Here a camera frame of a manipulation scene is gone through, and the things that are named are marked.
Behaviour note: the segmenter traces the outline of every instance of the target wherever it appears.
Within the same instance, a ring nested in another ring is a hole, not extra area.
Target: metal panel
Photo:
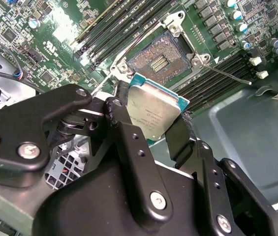
[[[262,81],[278,90],[278,70]],[[216,159],[235,160],[274,204],[278,202],[278,101],[243,89],[193,119]]]

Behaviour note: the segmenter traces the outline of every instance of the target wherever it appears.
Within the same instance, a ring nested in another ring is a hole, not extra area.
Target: motherboard
[[[0,42],[44,91],[112,93],[118,70],[197,111],[245,86],[205,65],[252,83],[278,68],[278,0],[0,0]]]

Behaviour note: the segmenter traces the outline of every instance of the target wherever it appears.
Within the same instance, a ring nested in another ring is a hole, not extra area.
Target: silver screw
[[[202,145],[203,145],[203,147],[204,147],[205,149],[210,149],[209,146],[206,145],[205,143],[202,143]]]
[[[232,167],[232,168],[236,168],[235,164],[232,161],[228,161],[228,164]]]
[[[22,144],[17,152],[24,159],[34,159],[39,156],[40,149],[35,144]]]
[[[81,88],[77,89],[77,90],[76,90],[76,93],[77,93],[78,95],[80,95],[80,96],[83,96],[83,97],[86,97],[86,96],[87,96],[86,92],[85,92],[83,89],[81,89]]]
[[[228,220],[222,216],[222,215],[218,215],[217,218],[216,218],[219,226],[221,227],[221,229],[226,232],[226,233],[230,233],[232,232],[232,227],[231,225],[229,224]]]
[[[150,195],[151,202],[156,209],[164,210],[166,207],[165,198],[157,192],[152,192]]]

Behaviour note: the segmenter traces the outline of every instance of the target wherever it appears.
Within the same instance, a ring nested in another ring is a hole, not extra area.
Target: black ram slot
[[[216,100],[217,98],[221,97],[223,94],[229,92],[230,90],[234,89],[235,87],[237,87],[240,83],[239,82],[231,82],[228,85],[225,86],[224,89],[220,90],[218,93],[216,93],[214,96],[211,96],[210,99],[207,99],[206,101],[202,102],[202,103],[198,103],[195,104],[194,106],[191,106],[190,108],[188,108],[188,111],[197,111],[199,109],[201,109],[202,107],[204,107],[205,105],[207,105],[208,103],[213,102],[214,100]]]
[[[91,30],[94,29],[95,26],[97,26],[98,24],[100,24],[102,21],[104,20],[108,20],[111,17],[111,13],[121,4],[121,0],[115,4],[111,9],[109,9],[107,12],[105,12],[105,14],[101,17],[101,19],[99,20],[99,22],[96,22],[96,24],[93,24],[92,27],[89,30],[85,30],[84,32],[82,32],[76,39],[75,41],[78,43],[82,43],[82,41],[86,38],[86,36],[89,34],[89,32],[91,32]]]
[[[131,17],[128,17],[120,26],[118,26],[118,21],[112,26],[112,28],[118,27],[115,30],[110,30],[109,34],[106,36],[105,40],[100,42],[96,45],[91,51],[91,53],[98,53],[107,43],[109,43],[112,38],[114,38],[116,35],[118,35],[124,28],[127,28],[131,25],[131,22],[134,21],[134,18],[139,16],[141,13],[144,13],[149,7],[152,7],[150,3],[153,3],[155,0],[148,0],[146,4],[141,6]]]
[[[85,44],[85,46],[87,48],[90,48],[92,44],[94,44],[99,38],[102,38],[103,36],[105,36],[105,34],[107,33],[107,30],[109,28],[114,28],[117,26],[118,24],[118,19],[123,19],[125,18],[125,16],[131,11],[131,9],[138,1],[132,1],[130,3],[130,5],[128,7],[126,7],[123,12],[122,12],[122,16],[120,16],[121,14],[119,14],[117,17],[114,17],[114,20],[111,20],[111,22],[115,22],[113,24],[113,26],[111,26],[110,24],[107,24],[103,29],[101,29],[101,31],[97,32],[94,36],[90,37],[89,39],[87,39],[87,44]],[[120,25],[119,27],[122,28],[123,25],[128,24],[129,22],[131,22],[133,20],[133,17],[129,17],[129,21],[126,23],[123,23],[122,25]],[[107,38],[111,39],[112,37],[114,37],[116,34],[118,34],[120,32],[120,29],[117,30],[113,30],[110,31],[110,33],[114,33],[113,35],[109,35]]]
[[[237,64],[233,65],[233,67],[231,67],[230,71],[228,71],[228,73],[235,75],[237,70],[242,69],[245,66],[245,64],[238,62]],[[219,73],[215,73],[212,76],[199,81],[198,83],[195,83],[194,86],[192,86],[189,90],[187,90],[185,93],[182,93],[181,96],[183,97],[188,97],[189,94],[193,93],[193,92],[197,92],[198,90],[202,89],[202,86],[211,86],[211,84],[215,84],[219,79],[221,78],[226,78],[225,75],[219,74]]]
[[[216,68],[244,80],[252,81],[255,78],[255,71],[250,66],[248,59],[241,53],[222,62]],[[196,111],[209,105],[239,84],[235,80],[210,70],[182,88],[178,94],[190,100],[187,110]]]
[[[103,55],[100,55],[100,57],[96,60],[96,64],[100,64],[107,56],[109,56],[116,48],[122,44],[127,38],[129,38],[131,35],[133,35],[138,29],[140,29],[142,26],[144,26],[146,23],[151,20],[156,13],[158,13],[162,8],[164,8],[167,4],[170,4],[172,2],[176,2],[175,0],[163,0],[160,5],[158,5],[156,8],[153,9],[152,13],[148,14],[146,17],[143,18],[142,21],[140,21],[139,25],[137,27],[133,27],[131,30],[129,30],[126,34],[124,34],[121,38],[119,38],[111,47],[109,47],[108,50],[104,52]]]

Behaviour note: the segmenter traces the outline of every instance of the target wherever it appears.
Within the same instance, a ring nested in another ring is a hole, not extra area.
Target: black metal arm
[[[35,217],[34,236],[278,236],[278,214],[236,163],[214,159],[195,137],[188,113],[165,135],[176,168],[193,179],[155,164],[118,98],[92,99],[68,85],[0,110],[2,119],[2,185],[35,184],[50,148],[75,134],[90,137],[86,174],[47,199]]]

